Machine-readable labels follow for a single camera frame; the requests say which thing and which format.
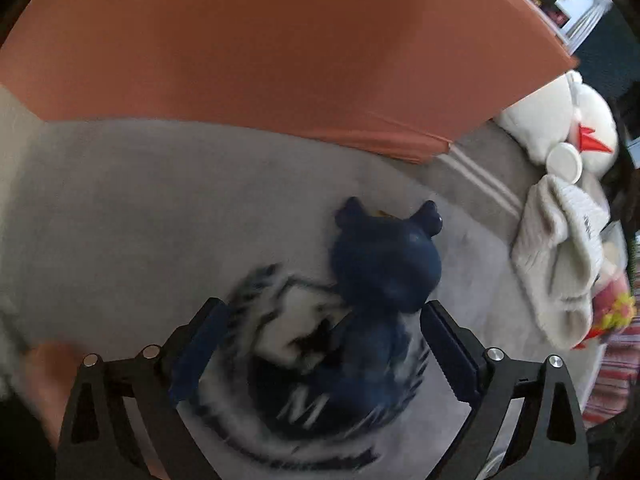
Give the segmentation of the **white ribbed lid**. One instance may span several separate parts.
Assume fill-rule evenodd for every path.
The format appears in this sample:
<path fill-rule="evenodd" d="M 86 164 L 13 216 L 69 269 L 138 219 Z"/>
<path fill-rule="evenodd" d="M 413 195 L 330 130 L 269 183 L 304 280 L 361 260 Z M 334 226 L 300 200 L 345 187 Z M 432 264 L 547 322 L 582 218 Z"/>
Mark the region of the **white ribbed lid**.
<path fill-rule="evenodd" d="M 573 144 L 561 142 L 549 152 L 546 170 L 552 176 L 576 184 L 582 177 L 582 156 Z"/>

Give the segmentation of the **grey blanket with emblem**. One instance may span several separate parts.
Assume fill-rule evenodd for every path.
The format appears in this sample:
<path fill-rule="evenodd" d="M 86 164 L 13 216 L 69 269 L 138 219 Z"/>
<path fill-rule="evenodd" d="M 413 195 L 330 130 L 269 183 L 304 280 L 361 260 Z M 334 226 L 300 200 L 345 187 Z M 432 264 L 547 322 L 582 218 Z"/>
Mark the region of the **grey blanket with emblem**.
<path fill-rule="evenodd" d="M 553 349 L 511 262 L 538 179 L 491 123 L 412 166 L 198 122 L 44 122 L 3 91 L 1 305 L 33 344 L 129 358 L 256 266 L 329 281 L 346 198 L 397 217 L 432 200 L 444 220 L 436 298 L 484 344 L 538 361 Z"/>

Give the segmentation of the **white plush toy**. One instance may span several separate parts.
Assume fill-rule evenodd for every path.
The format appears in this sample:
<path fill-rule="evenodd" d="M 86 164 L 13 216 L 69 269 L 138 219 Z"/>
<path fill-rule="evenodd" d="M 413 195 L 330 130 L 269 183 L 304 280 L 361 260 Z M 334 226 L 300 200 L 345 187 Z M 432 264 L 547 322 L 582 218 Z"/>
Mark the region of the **white plush toy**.
<path fill-rule="evenodd" d="M 618 155 L 620 141 L 611 107 L 576 70 L 505 108 L 494 122 L 537 166 L 545 167 L 552 148 L 567 142 L 582 156 L 582 173 L 587 171 L 600 179 Z"/>

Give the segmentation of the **dark blue cat figure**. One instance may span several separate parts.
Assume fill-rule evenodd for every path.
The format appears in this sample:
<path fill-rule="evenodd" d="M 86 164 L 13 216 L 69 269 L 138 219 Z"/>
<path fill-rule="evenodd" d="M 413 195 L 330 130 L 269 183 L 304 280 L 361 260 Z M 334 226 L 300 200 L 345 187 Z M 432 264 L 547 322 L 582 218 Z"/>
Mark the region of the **dark blue cat figure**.
<path fill-rule="evenodd" d="M 351 197 L 335 224 L 333 284 L 287 278 L 250 344 L 250 400 L 288 440 L 356 438 L 389 424 L 416 395 L 428 358 L 407 323 L 442 277 L 436 204 L 398 219 Z"/>

